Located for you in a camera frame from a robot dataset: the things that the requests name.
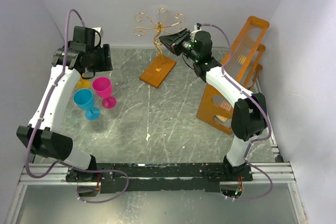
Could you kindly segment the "clear wine glass front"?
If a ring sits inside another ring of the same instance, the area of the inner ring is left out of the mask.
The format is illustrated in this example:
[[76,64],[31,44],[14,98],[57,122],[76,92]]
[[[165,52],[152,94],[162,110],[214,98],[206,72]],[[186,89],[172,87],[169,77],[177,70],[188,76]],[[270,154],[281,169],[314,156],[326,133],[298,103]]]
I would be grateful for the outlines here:
[[75,131],[78,128],[78,120],[74,113],[68,109],[65,110],[64,114],[64,127],[69,131]]

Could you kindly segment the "pink plastic wine glass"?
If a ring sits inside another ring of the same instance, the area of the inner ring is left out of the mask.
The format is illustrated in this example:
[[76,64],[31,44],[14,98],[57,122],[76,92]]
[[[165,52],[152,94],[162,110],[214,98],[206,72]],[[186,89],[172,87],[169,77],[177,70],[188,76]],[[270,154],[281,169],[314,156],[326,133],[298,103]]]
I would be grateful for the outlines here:
[[113,108],[117,100],[112,96],[112,84],[107,77],[98,77],[92,83],[95,93],[102,98],[102,106],[106,109]]

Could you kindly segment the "blue plastic wine glass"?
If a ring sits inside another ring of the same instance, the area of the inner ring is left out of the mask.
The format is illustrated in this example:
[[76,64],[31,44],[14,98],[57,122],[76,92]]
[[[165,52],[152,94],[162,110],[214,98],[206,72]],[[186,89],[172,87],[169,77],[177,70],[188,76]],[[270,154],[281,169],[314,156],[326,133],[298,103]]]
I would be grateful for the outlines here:
[[74,103],[85,112],[85,117],[89,121],[99,118],[100,110],[95,106],[95,98],[90,89],[80,89],[73,96]]

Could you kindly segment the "clear wine glass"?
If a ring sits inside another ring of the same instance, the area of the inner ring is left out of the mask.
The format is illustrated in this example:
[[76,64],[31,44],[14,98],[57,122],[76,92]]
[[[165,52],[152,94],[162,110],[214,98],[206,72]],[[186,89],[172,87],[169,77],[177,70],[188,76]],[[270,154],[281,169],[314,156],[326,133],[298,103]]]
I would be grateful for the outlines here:
[[164,23],[168,15],[167,6],[164,4],[154,5],[152,6],[152,10],[156,14],[158,22]]
[[78,128],[78,120],[74,113],[68,109],[65,110],[64,114],[64,127],[69,131],[75,131]]

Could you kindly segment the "yellow plastic wine glass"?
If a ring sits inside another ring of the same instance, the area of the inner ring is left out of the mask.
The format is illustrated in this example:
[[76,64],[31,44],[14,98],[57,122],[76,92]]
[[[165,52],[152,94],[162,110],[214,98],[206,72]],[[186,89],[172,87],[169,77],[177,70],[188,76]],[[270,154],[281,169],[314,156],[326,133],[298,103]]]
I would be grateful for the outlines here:
[[87,79],[83,79],[82,77],[80,77],[79,81],[77,82],[76,88],[78,90],[80,89],[89,89],[91,86],[91,82]]

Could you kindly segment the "clear wine glass back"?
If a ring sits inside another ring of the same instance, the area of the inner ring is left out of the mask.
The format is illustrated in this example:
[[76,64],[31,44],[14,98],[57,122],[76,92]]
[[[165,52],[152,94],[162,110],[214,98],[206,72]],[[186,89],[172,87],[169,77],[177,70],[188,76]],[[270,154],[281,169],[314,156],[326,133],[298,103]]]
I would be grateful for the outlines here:
[[156,14],[158,22],[164,23],[168,15],[167,6],[164,4],[154,5],[152,6],[152,10]]

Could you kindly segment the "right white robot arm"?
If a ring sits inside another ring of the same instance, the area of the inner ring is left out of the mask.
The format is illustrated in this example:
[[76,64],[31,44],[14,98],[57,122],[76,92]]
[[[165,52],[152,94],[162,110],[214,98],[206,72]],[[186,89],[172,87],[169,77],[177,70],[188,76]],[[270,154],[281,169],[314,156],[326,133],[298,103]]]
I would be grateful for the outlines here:
[[193,60],[195,74],[215,88],[233,107],[231,127],[232,145],[224,157],[223,176],[235,180],[246,168],[246,156],[252,143],[260,140],[267,126],[266,99],[261,93],[252,93],[229,74],[212,56],[212,40],[204,30],[160,36],[159,41],[174,55],[185,55]]

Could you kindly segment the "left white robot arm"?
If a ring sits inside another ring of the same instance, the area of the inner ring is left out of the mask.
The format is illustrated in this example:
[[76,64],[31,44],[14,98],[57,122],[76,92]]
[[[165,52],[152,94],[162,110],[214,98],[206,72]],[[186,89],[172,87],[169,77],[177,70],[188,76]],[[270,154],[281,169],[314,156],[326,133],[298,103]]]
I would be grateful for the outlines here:
[[93,181],[97,178],[96,158],[73,145],[72,138],[60,132],[72,91],[85,71],[92,74],[112,70],[110,46],[102,44],[102,29],[75,26],[73,38],[53,57],[50,78],[34,116],[16,135],[28,155],[53,158],[75,171],[66,180]]

